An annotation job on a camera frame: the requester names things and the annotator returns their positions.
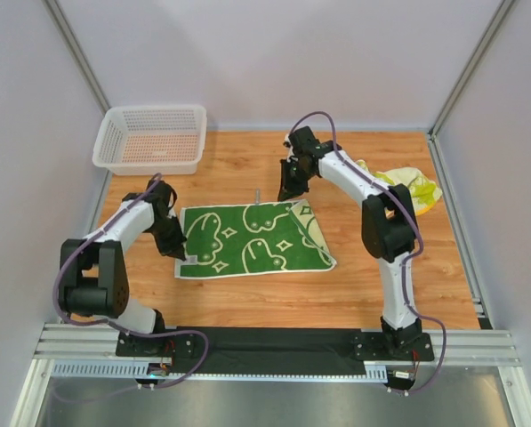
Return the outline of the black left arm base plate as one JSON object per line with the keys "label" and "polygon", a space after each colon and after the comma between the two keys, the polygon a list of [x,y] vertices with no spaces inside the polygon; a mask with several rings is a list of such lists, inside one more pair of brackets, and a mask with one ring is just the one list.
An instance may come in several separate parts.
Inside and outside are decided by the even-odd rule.
{"label": "black left arm base plate", "polygon": [[193,359],[204,350],[204,339],[196,334],[180,334],[162,338],[143,338],[121,334],[118,337],[118,357],[161,357]]}

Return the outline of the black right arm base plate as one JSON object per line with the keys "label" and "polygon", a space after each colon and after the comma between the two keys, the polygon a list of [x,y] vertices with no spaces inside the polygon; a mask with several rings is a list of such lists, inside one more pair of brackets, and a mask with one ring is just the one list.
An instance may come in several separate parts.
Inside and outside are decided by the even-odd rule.
{"label": "black right arm base plate", "polygon": [[430,362],[435,359],[429,334],[396,345],[383,332],[360,332],[352,340],[352,351],[352,356],[361,361]]}

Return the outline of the green and cream patterned towel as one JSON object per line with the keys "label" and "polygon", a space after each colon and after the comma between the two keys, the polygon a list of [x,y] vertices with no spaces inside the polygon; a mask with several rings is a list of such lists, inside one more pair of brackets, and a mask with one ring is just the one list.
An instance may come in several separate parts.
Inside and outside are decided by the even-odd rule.
{"label": "green and cream patterned towel", "polygon": [[186,260],[175,263],[176,278],[329,271],[337,265],[305,199],[188,207],[180,222]]}

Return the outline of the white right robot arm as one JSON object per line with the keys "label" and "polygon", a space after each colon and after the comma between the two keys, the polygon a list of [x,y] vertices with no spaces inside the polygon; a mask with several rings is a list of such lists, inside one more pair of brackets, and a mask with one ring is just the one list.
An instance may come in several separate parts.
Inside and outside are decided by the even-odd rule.
{"label": "white right robot arm", "polygon": [[304,142],[285,137],[287,157],[280,161],[278,201],[309,191],[317,176],[330,181],[361,208],[361,237],[379,265],[384,295],[382,333],[391,349],[405,348],[422,335],[422,322],[410,303],[413,295],[411,259],[421,238],[409,190],[391,186],[353,162],[331,141]]}

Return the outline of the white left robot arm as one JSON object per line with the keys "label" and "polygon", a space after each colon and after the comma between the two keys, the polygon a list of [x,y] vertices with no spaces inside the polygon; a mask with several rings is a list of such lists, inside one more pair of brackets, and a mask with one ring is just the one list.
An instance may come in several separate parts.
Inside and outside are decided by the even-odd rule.
{"label": "white left robot arm", "polygon": [[138,237],[150,234],[161,255],[186,260],[187,238],[174,211],[176,200],[173,187],[156,175],[142,193],[127,194],[97,230],[64,241],[52,290],[63,322],[105,324],[140,338],[168,335],[162,314],[130,296],[125,254]]}

